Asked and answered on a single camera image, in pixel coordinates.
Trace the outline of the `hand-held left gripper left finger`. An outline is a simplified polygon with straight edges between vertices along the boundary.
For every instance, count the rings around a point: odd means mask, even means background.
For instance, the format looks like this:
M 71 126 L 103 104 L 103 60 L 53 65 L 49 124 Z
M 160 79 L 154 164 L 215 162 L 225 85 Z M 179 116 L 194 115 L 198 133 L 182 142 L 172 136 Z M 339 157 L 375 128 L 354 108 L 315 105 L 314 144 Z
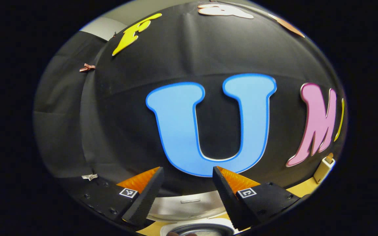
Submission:
M 118 184 L 95 178 L 78 187 L 74 196 L 111 222 L 141 228 L 163 181 L 164 169 L 156 167 Z

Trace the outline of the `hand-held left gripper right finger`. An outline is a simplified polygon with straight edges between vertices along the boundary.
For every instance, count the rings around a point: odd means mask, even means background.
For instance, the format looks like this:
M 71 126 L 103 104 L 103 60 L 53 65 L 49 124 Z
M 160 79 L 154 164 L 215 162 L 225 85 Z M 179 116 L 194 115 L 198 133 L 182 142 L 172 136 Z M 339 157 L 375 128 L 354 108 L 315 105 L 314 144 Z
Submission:
M 303 201 L 273 182 L 260 184 L 219 166 L 213 182 L 237 230 L 267 224 Z

